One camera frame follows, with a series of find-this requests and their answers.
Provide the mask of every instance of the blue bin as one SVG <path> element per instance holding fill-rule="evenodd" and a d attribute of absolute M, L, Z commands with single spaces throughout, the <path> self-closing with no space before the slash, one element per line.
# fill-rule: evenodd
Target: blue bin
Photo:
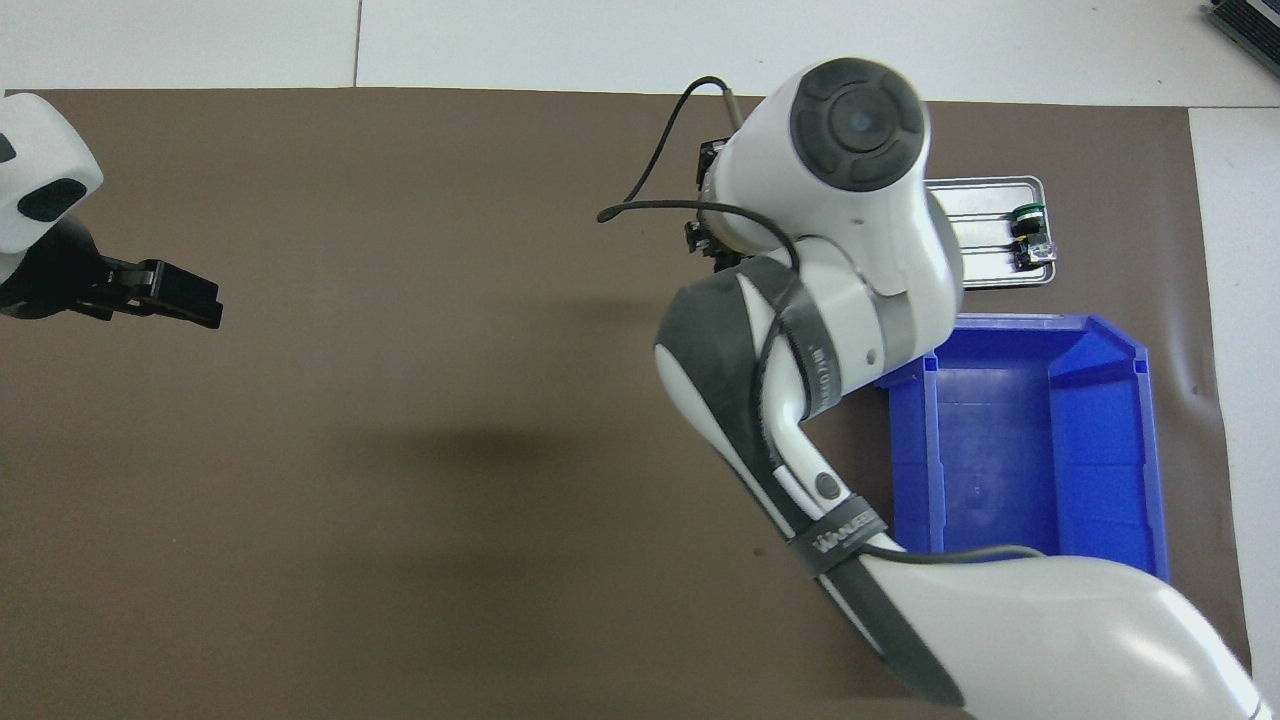
<path fill-rule="evenodd" d="M 1096 315 L 960 315 L 888 391 L 895 536 L 1028 544 L 1169 580 L 1147 348 Z"/>

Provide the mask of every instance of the metal tray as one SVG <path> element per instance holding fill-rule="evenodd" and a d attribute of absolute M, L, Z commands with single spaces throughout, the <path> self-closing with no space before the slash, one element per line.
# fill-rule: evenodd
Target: metal tray
<path fill-rule="evenodd" d="M 970 288 L 1023 287 L 1053 279 L 1056 263 L 1019 270 L 1009 233 L 1009 213 L 1028 202 L 1044 202 L 1038 178 L 957 178 L 924 182 L 938 199 L 960 240 L 964 255 L 964 286 Z M 1048 209 L 1044 232 L 1050 233 Z"/>

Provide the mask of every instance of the black cable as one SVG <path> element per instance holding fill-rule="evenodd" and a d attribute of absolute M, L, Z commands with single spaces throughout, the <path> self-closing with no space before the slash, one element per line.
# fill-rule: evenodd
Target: black cable
<path fill-rule="evenodd" d="M 1000 557 L 1044 557 L 1044 553 L 1034 547 L 1021 544 L 993 544 L 991 547 L 978 547 L 974 550 L 961 550 L 959 552 L 908 552 L 904 550 L 884 550 L 874 544 L 864 544 L 859 552 L 890 560 L 905 562 L 908 565 L 950 565 L 955 562 L 983 562 Z"/>
<path fill-rule="evenodd" d="M 640 195 L 640 188 L 644 187 L 644 183 L 649 179 L 649 173 L 652 173 L 654 165 L 658 164 L 658 158 L 662 156 L 662 150 L 667 146 L 667 137 L 671 136 L 671 128 L 676 127 L 676 118 L 680 117 L 680 110 L 685 106 L 685 102 L 689 101 L 689 97 L 692 96 L 694 91 L 704 85 L 714 85 L 724 94 L 724 104 L 728 106 L 730 122 L 733 124 L 733 132 L 737 132 L 737 128 L 742 126 L 741 111 L 737 109 L 737 99 L 733 97 L 733 91 L 730 90 L 724 81 L 716 76 L 704 76 L 689 83 L 685 92 L 680 95 L 680 100 L 676 100 L 676 106 L 671 109 L 671 115 L 667 118 L 667 127 L 662 131 L 662 137 L 658 138 L 658 146 L 653 149 L 649 164 L 645 165 L 644 172 L 640 173 L 640 179 L 636 181 L 631 192 L 622 199 L 623 202 L 630 202 L 636 199 L 636 195 Z"/>
<path fill-rule="evenodd" d="M 751 220 L 753 223 L 756 223 L 769 231 L 769 233 L 778 240 L 778 243 L 786 249 L 787 258 L 791 260 L 791 270 L 796 274 L 800 273 L 800 254 L 796 251 L 796 243 L 791 240 L 791 236 L 788 236 L 785 229 L 771 220 L 767 215 L 762 215 L 754 210 L 748 210 L 746 208 L 740 208 L 737 205 L 708 202 L 705 200 L 631 200 L 628 202 L 609 205 L 604 210 L 600 210 L 595 215 L 595 222 L 607 223 L 627 210 L 646 209 L 710 210 L 712 213 L 727 213 L 730 215 L 746 218 L 748 220 Z"/>

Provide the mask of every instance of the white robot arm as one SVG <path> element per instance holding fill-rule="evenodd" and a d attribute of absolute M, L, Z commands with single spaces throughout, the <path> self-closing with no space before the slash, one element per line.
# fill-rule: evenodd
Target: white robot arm
<path fill-rule="evenodd" d="M 36 95 L 0 97 L 0 314 L 74 310 L 221 322 L 218 286 L 163 260 L 105 258 L 69 211 L 102 184 L 76 128 Z"/>
<path fill-rule="evenodd" d="M 927 109 L 876 63 L 822 63 L 769 95 L 705 173 L 703 200 L 735 211 L 705 206 L 701 225 L 746 259 L 676 295 L 655 343 L 668 393 L 920 697 L 983 720 L 1270 720 L 1172 588 L 1094 559 L 902 552 L 801 432 L 951 333 L 961 260 L 928 147 Z"/>

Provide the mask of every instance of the brown mat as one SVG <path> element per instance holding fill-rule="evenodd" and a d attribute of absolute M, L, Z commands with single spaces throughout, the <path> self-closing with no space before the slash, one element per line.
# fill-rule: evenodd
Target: brown mat
<path fill-rule="evenodd" d="M 963 716 L 906 697 L 657 380 L 708 264 L 680 213 L 593 218 L 671 97 L 44 95 L 105 169 L 99 247 L 227 315 L 0 323 L 8 715 Z M 1149 346 L 1174 583 L 1244 655 L 1185 111 L 933 113 L 931 177 L 1041 177 L 1064 255 L 966 309 Z M 691 196 L 722 135 L 695 99 L 646 195 Z M 886 421 L 864 391 L 813 432 L 891 515 Z"/>

